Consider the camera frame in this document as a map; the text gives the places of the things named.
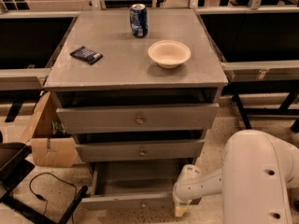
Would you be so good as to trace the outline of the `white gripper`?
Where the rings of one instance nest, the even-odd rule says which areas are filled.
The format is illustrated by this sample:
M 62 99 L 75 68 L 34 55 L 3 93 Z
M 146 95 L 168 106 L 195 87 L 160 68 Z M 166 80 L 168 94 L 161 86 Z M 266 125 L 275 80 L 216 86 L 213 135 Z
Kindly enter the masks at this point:
M 222 170 L 218 169 L 208 175 L 201 175 L 198 167 L 186 164 L 173 187 L 175 203 L 174 216 L 183 217 L 188 211 L 188 205 L 195 200 L 215 194 L 221 194 Z

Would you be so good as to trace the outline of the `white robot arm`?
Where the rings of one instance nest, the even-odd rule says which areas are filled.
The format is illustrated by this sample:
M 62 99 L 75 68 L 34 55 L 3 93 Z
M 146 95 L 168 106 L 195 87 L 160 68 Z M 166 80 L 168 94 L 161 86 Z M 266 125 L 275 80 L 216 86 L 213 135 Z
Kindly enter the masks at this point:
M 256 130 L 227 141 L 219 170 L 185 165 L 173 188 L 175 215 L 195 200 L 221 194 L 223 224 L 292 224 L 288 190 L 299 187 L 299 148 Z

